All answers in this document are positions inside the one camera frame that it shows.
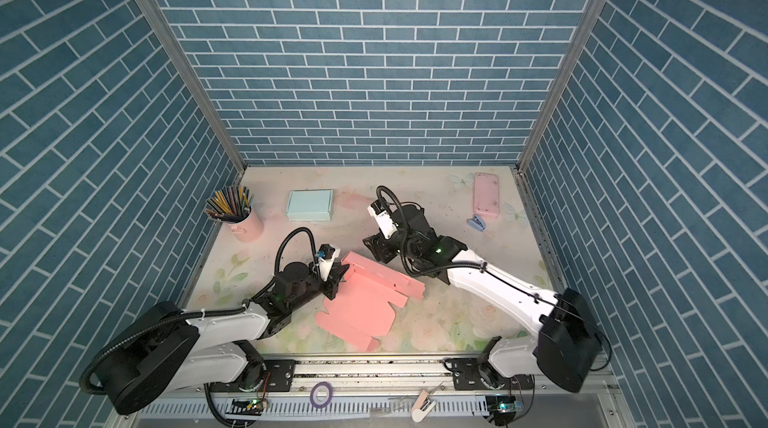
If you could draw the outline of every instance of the pencil holder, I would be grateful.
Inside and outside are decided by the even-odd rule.
[[[264,223],[259,219],[256,210],[251,210],[248,217],[239,223],[230,224],[230,231],[238,241],[252,243],[261,237],[264,232]]]

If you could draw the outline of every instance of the metal frame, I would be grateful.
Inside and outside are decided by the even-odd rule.
[[[557,109],[558,102],[565,91],[565,86],[568,84],[568,80],[571,79],[571,74],[576,68],[576,62],[581,56],[581,51],[589,40],[589,35],[592,32],[592,28],[598,22],[600,12],[605,6],[606,0],[589,0],[587,7],[584,9],[584,13],[581,15],[581,20],[576,32],[574,33],[571,43],[568,44],[568,49],[563,56],[562,64],[558,70],[557,76],[554,77],[552,85],[549,88],[547,97],[544,99],[542,110],[536,117],[536,121],[533,123],[531,134],[528,136],[528,141],[523,146],[523,151],[520,154],[518,160],[518,169],[525,172],[525,168],[531,163],[533,154],[536,152],[539,142],[542,140],[544,130],[549,125],[549,120],[552,119],[554,110]]]
[[[627,400],[621,393],[598,395],[608,428],[634,428]]]
[[[421,390],[432,391],[442,384],[436,399],[444,404],[440,411],[444,416],[462,416],[479,414],[473,400],[481,400],[485,395],[506,394],[506,390],[455,391],[451,374],[442,365],[446,356],[468,356],[468,354],[341,354],[341,355],[300,355],[291,356],[297,361],[293,374],[291,391],[270,394],[270,405],[280,406],[279,413],[264,414],[262,420],[338,420],[341,418],[361,418],[377,416],[365,406],[376,406],[377,410],[387,408],[387,402],[402,401],[408,405]],[[546,376],[538,374],[536,394],[566,394]],[[312,387],[319,382],[328,382],[333,386],[333,395],[341,403],[356,404],[334,413],[312,411],[308,395]],[[619,396],[616,380],[609,370],[591,374],[581,390],[582,394],[597,394],[610,428],[630,428],[615,423],[618,418],[609,418],[612,410],[619,413],[613,400]],[[216,395],[219,410],[225,412],[235,398],[242,395]],[[165,394],[143,409],[135,418],[207,418],[205,401],[200,386],[191,386],[183,390]]]
[[[229,156],[232,164],[238,172],[244,173],[247,164],[243,157],[240,155],[240,151],[235,146],[229,133],[226,131],[224,123],[221,121],[218,113],[216,113],[216,107],[211,102],[208,94],[200,82],[200,78],[197,77],[187,59],[187,55],[184,54],[184,50],[181,48],[176,35],[170,29],[168,20],[166,20],[163,11],[160,9],[158,0],[135,0],[139,9],[147,19],[152,31],[158,36],[160,44],[165,49],[170,62],[174,64],[174,67],[179,72],[181,80],[187,89],[190,90],[192,97],[197,101],[197,107],[200,108],[200,112],[203,113],[205,119],[208,120],[208,124],[214,130],[216,137],[226,151],[226,155]]]
[[[119,415],[117,411],[112,409],[109,418],[104,423],[104,428],[131,428],[136,423],[136,420],[139,419],[139,416],[140,414]]]
[[[514,183],[518,187],[518,194],[520,194],[520,199],[523,202],[525,214],[528,216],[536,243],[538,243],[538,250],[542,252],[544,267],[547,268],[547,274],[552,281],[552,289],[562,293],[567,287],[565,275],[560,260],[558,260],[558,255],[554,251],[552,238],[549,236],[549,231],[547,231],[547,227],[544,224],[542,212],[538,209],[536,200],[533,198],[531,184],[528,183],[528,178],[523,173],[514,168],[512,168],[512,175],[514,176]]]

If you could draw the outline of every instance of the mounting plate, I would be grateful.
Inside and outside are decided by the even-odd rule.
[[[446,362],[453,368],[453,389],[456,391],[530,390],[533,388],[533,377],[531,375],[515,375],[512,378],[503,378],[503,385],[488,386],[480,376],[476,359],[448,358]]]
[[[293,383],[293,370],[296,368],[295,360],[264,360],[266,372],[270,374],[267,380],[269,387],[267,393],[287,393]],[[211,393],[238,393],[242,394],[237,383],[212,383]]]

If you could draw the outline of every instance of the blue brick wallpaper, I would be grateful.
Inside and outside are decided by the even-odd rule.
[[[513,164],[586,0],[158,0],[251,165]]]
[[[132,0],[0,0],[0,426],[90,426],[84,365],[178,299],[234,176]]]
[[[608,0],[528,173],[639,426],[768,426],[768,0]]]

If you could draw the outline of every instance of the purple tape roll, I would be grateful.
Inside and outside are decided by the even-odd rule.
[[[322,402],[318,401],[317,399],[317,392],[320,388],[326,388],[328,390],[327,398]],[[328,406],[331,403],[332,397],[333,397],[333,388],[331,387],[331,384],[327,383],[326,381],[321,381],[320,383],[318,383],[312,388],[312,391],[310,391],[310,403],[312,404],[312,406],[314,406],[318,410],[321,410],[326,406]]]

